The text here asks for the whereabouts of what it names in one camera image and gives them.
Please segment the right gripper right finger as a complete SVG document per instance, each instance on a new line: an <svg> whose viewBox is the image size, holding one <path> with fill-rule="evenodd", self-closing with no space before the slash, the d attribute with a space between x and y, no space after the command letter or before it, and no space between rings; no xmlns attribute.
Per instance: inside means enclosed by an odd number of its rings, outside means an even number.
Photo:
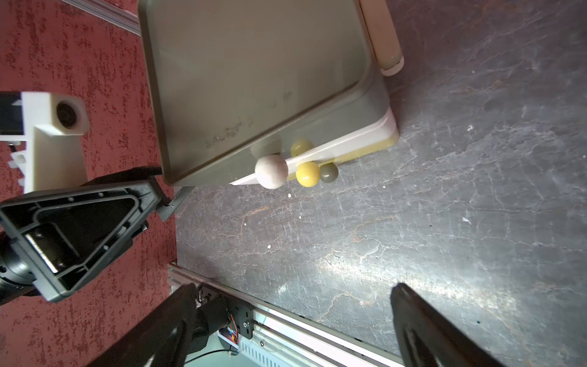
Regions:
<svg viewBox="0 0 587 367"><path fill-rule="evenodd" d="M500 366L405 283L391 291L394 329L406 366Z"/></svg>

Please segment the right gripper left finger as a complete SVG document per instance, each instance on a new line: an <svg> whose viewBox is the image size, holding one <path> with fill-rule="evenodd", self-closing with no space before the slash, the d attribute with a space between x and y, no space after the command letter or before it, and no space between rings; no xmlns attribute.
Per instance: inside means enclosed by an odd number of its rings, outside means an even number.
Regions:
<svg viewBox="0 0 587 367"><path fill-rule="evenodd" d="M197 325L197 287L185 284L91 366L182 366Z"/></svg>

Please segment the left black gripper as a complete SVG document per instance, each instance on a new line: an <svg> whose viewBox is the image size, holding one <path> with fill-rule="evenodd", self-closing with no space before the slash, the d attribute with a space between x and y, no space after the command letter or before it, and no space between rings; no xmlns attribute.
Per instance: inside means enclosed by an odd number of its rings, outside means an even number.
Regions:
<svg viewBox="0 0 587 367"><path fill-rule="evenodd" d="M156 210L171 218L194 187L161 199L154 178L38 191L1 204L1 301L78 292L148 229Z"/></svg>

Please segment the olive green drawer cabinet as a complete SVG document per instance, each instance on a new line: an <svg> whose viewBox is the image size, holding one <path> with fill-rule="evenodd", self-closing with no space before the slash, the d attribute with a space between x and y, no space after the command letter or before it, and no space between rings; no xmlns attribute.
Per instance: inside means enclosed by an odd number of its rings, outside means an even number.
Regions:
<svg viewBox="0 0 587 367"><path fill-rule="evenodd" d="M358 1L140 1L138 19L167 184L256 184L397 141Z"/></svg>

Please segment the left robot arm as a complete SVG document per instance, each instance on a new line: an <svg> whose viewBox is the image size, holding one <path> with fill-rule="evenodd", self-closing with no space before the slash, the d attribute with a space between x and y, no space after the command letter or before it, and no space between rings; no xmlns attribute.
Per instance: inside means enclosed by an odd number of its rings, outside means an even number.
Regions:
<svg viewBox="0 0 587 367"><path fill-rule="evenodd" d="M153 178L38 191L1 203L1 303L42 296L57 303L107 269L191 193L167 197Z"/></svg>

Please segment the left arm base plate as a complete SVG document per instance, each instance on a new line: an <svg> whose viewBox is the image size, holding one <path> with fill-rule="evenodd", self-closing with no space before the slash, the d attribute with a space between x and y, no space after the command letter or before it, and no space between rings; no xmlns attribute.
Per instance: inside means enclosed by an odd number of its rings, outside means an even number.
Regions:
<svg viewBox="0 0 587 367"><path fill-rule="evenodd" d="M209 335L227 329L235 337L235 345L240 344L241 339L252 339L254 307L248 302L202 283L197 287L197 304Z"/></svg>

